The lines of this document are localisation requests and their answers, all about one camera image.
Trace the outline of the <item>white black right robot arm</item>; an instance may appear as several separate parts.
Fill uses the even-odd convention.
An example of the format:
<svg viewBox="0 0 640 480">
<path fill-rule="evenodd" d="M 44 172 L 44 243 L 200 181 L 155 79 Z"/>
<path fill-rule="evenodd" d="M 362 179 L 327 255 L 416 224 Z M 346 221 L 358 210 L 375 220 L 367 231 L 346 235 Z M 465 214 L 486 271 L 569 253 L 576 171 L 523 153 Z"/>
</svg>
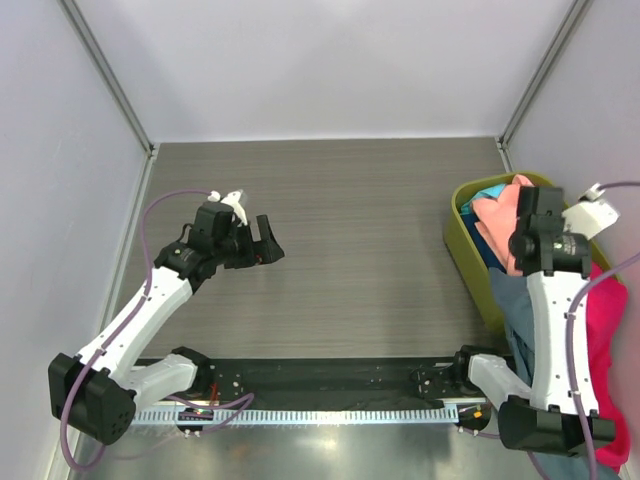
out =
<svg viewBox="0 0 640 480">
<path fill-rule="evenodd" d="M 502 356 L 471 346 L 456 353 L 456 374 L 497 409 L 504 447 L 593 458 L 614 440 L 615 425 L 600 415 L 588 362 L 587 297 L 596 284 L 590 241 L 619 214 L 595 184 L 570 208 L 560 188 L 526 187 L 516 218 L 509 249 L 532 304 L 532 382 L 522 381 Z"/>
</svg>

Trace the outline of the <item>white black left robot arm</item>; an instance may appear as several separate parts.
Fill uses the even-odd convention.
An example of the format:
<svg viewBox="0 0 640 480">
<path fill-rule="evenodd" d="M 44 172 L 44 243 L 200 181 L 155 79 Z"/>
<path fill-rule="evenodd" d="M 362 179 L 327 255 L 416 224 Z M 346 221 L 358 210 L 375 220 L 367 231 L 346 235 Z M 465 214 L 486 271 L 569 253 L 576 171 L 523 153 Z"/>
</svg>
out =
<svg viewBox="0 0 640 480">
<path fill-rule="evenodd" d="M 206 392 L 213 382 L 211 361 L 193 349 L 177 347 L 150 366 L 134 366 L 160 328 L 219 268 L 267 265 L 284 256 L 267 216 L 250 223 L 229 201 L 203 203 L 179 239 L 160 250 L 111 323 L 75 355 L 60 353 L 50 363 L 51 409 L 61 429 L 112 445 L 137 412 L 173 394 Z"/>
</svg>

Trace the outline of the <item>blue-grey t shirt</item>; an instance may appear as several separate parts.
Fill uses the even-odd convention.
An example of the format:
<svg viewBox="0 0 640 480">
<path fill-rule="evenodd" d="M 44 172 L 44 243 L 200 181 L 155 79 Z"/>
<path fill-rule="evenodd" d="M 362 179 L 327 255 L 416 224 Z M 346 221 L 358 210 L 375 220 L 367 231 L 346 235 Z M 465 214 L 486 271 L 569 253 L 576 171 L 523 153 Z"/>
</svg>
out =
<svg viewBox="0 0 640 480">
<path fill-rule="evenodd" d="M 490 288 L 495 303 L 504 315 L 506 340 L 515 360 L 518 377 L 532 385 L 535 369 L 533 309 L 524 277 L 509 276 L 489 268 Z M 588 468 L 582 458 L 531 453 L 530 459 L 546 479 L 587 479 Z"/>
</svg>

